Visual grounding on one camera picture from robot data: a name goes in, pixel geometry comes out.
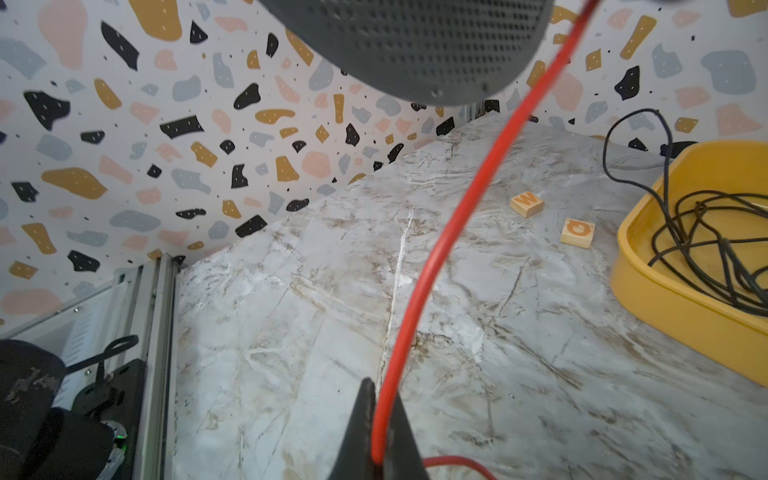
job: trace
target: gray marble table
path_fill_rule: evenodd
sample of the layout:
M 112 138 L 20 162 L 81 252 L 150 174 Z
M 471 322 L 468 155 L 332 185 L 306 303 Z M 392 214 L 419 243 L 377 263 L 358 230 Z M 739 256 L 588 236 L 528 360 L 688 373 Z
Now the gray marble table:
M 323 480 L 380 381 L 416 277 L 491 147 L 489 115 L 180 275 L 174 472 Z M 635 319 L 608 288 L 641 192 L 602 143 L 537 124 L 437 280 L 400 389 L 424 456 L 499 478 L 768 478 L 768 389 Z M 651 183 L 661 157 L 613 146 Z M 513 194 L 544 211 L 524 219 Z M 564 218 L 597 224 L 590 250 Z M 479 478 L 437 468 L 433 478 Z

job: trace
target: yellow container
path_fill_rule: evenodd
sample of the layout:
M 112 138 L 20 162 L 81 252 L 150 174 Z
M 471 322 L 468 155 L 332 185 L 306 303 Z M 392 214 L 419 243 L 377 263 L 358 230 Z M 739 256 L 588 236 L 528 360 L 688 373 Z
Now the yellow container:
M 661 187 L 660 178 L 654 185 L 659 195 Z M 681 197 L 695 190 L 768 195 L 768 144 L 711 141 L 688 147 L 670 167 L 670 210 Z M 686 200 L 680 210 L 693 205 L 691 199 Z M 711 211 L 705 220 L 726 238 L 768 237 L 768 222 L 755 220 L 754 216 Z M 649 267 L 654 257 L 650 239 L 663 224 L 664 215 L 648 194 L 621 223 L 619 257 L 611 271 L 611 289 L 616 298 L 648 325 L 768 387 L 768 318 L 750 315 L 697 292 L 661 262 Z M 697 231 L 696 241 L 714 239 L 714 235 L 708 237 L 701 230 Z M 673 245 L 668 233 L 660 236 L 660 251 Z M 734 244 L 733 248 L 750 272 L 768 263 L 765 243 Z M 691 250 L 691 256 L 712 277 L 724 281 L 717 246 L 698 247 Z M 673 252 L 665 259 L 679 271 L 690 273 L 682 254 Z M 768 273 L 761 275 L 758 282 L 762 288 L 768 287 Z

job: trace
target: red cord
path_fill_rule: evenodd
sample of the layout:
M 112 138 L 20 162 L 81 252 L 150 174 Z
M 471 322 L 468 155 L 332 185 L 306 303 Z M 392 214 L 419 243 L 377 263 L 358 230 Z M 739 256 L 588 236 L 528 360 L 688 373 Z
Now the red cord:
M 440 465 L 461 465 L 469 467 L 482 475 L 485 480 L 496 480 L 490 470 L 480 465 L 471 458 L 459 457 L 457 455 L 445 455 L 442 457 L 424 458 L 424 468 L 437 467 Z
M 406 314 L 403 317 L 400 333 L 395 341 L 395 348 L 392 350 L 392 358 L 389 360 L 389 367 L 387 368 L 386 377 L 384 378 L 384 383 L 382 384 L 382 389 L 379 393 L 376 412 L 373 416 L 371 455 L 373 461 L 377 465 L 381 465 L 384 461 L 389 416 L 392 414 L 392 406 L 395 402 L 395 396 L 397 395 L 402 371 L 406 367 L 409 350 L 411 349 L 411 344 L 413 342 L 413 335 L 416 332 L 416 326 L 419 323 L 419 317 L 424 309 L 424 304 L 429 297 L 429 293 L 432 291 L 432 285 L 435 283 L 435 278 L 438 276 L 438 273 L 440 273 L 442 264 L 451 252 L 456 239 L 458 239 L 458 236 L 461 235 L 462 230 L 464 230 L 464 226 L 467 224 L 472 212 L 475 211 L 475 208 L 482 199 L 485 189 L 491 183 L 491 180 L 493 180 L 510 145 L 512 145 L 512 142 L 515 141 L 515 138 L 520 134 L 520 130 L 522 130 L 525 122 L 528 121 L 531 112 L 533 112 L 541 99 L 544 98 L 550 87 L 554 84 L 554 81 L 560 75 L 560 72 L 569 62 L 569 58 L 576 49 L 576 45 L 584 34 L 587 23 L 599 2 L 600 0 L 589 0 L 588 3 L 584 5 L 581 14 L 568 36 L 568 40 L 565 41 L 565 45 L 563 45 L 558 52 L 558 55 L 555 57 L 550 68 L 544 73 L 544 76 L 541 77 L 533 90 L 531 90 L 531 93 L 525 97 L 518 109 L 515 110 L 515 113 L 509 119 L 509 122 L 505 125 L 504 130 L 496 139 L 491 151 L 488 152 L 488 156 L 481 165 L 480 170 L 478 170 L 467 193 L 464 195 L 464 198 L 462 198 L 458 207 L 456 207 L 455 212 L 451 216 L 451 220 L 448 221 L 448 225 L 445 226 L 445 230 L 443 230 L 440 238 L 437 240 L 435 248 L 432 249 L 432 252 L 429 254 L 424 270 L 422 270 L 422 274 L 419 276 L 419 281 L 416 283 L 416 287 L 413 290 L 413 295 L 411 296 L 408 308 L 406 309 Z M 466 459 L 463 459 L 462 461 L 465 462 L 463 465 L 468 465 L 466 462 L 471 462 L 471 460 Z

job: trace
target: terrazzo wall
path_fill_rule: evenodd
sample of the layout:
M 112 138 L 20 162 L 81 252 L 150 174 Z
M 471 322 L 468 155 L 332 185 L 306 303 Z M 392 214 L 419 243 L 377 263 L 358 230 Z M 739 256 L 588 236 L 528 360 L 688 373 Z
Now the terrazzo wall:
M 534 61 L 486 111 L 514 110 L 562 46 L 581 9 L 558 0 Z M 571 64 L 534 112 L 533 121 L 603 137 L 619 118 L 659 110 L 677 156 L 717 138 L 768 140 L 767 0 L 603 2 Z M 653 114 L 623 122 L 611 141 L 663 153 Z
M 661 109 L 675 154 L 766 138 L 766 0 L 607 0 L 533 121 L 600 136 Z M 560 0 L 514 109 L 581 7 Z M 463 124 L 314 54 L 252 0 L 0 0 L 0 329 L 161 252 L 226 247 Z M 659 151 L 646 116 L 613 141 Z
M 0 60 L 0 329 L 464 123 L 360 84 L 258 2 L 0 0 Z

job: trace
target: coiled black cable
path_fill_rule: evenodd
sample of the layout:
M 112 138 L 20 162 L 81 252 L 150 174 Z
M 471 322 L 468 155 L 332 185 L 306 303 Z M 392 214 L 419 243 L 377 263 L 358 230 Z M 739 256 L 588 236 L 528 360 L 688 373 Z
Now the coiled black cable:
M 664 127 L 664 131 L 667 133 L 667 148 L 664 155 L 664 190 L 662 196 L 650 187 L 647 187 L 638 182 L 632 180 L 623 180 L 614 177 L 607 166 L 607 153 L 608 143 L 611 138 L 611 133 L 614 129 L 623 121 L 627 120 L 633 115 L 650 112 L 659 119 L 661 125 Z M 736 252 L 731 247 L 733 243 L 759 243 L 768 242 L 768 237 L 754 237 L 743 239 L 729 239 L 724 237 L 722 233 L 716 228 L 712 227 L 710 223 L 705 220 L 707 212 L 713 210 L 728 210 L 733 212 L 741 212 L 751 214 L 755 216 L 756 221 L 768 220 L 768 210 L 753 201 L 748 199 L 761 199 L 768 200 L 768 195 L 761 194 L 728 194 L 718 190 L 699 190 L 686 194 L 680 198 L 674 206 L 674 216 L 670 213 L 669 208 L 669 166 L 672 155 L 672 131 L 664 120 L 664 117 L 658 110 L 653 108 L 641 108 L 640 110 L 633 111 L 630 114 L 624 115 L 619 121 L 617 121 L 605 136 L 605 142 L 603 144 L 603 171 L 611 180 L 621 183 L 630 184 L 635 187 L 641 188 L 648 192 L 659 204 L 661 212 L 664 214 L 664 225 L 654 233 L 651 238 L 651 247 L 655 253 L 648 266 L 653 266 L 657 261 L 662 262 L 666 268 L 674 273 L 678 278 L 683 280 L 688 286 L 693 288 L 699 293 L 710 296 L 716 300 L 727 303 L 734 308 L 737 308 L 743 312 L 751 313 L 758 316 L 768 316 L 768 289 L 761 288 L 757 283 L 757 278 L 761 275 L 768 274 L 768 264 L 757 268 L 755 271 L 750 272 L 741 262 Z M 702 196 L 701 199 L 696 199 L 695 206 L 689 210 L 680 211 L 680 206 L 685 200 L 692 197 Z M 718 200 L 728 201 L 728 204 L 712 204 Z M 685 228 L 683 219 L 686 217 L 693 217 L 694 221 L 691 223 L 688 229 Z M 706 231 L 711 232 L 715 236 L 715 240 L 706 241 L 694 241 L 694 235 L 697 230 L 703 228 Z M 674 242 L 674 247 L 667 248 L 659 251 L 657 241 L 659 236 L 667 231 Z M 725 283 L 714 279 L 711 275 L 704 272 L 704 270 L 696 263 L 691 257 L 691 250 L 703 247 L 706 245 L 717 245 L 720 253 L 720 259 L 723 264 L 723 278 Z M 664 257 L 672 252 L 679 252 L 683 255 L 686 265 L 690 268 L 691 273 L 704 285 L 703 288 L 699 283 L 695 282 L 690 274 L 687 275 L 674 266 L 672 266 Z M 736 290 L 736 285 L 733 280 L 741 287 L 742 291 Z

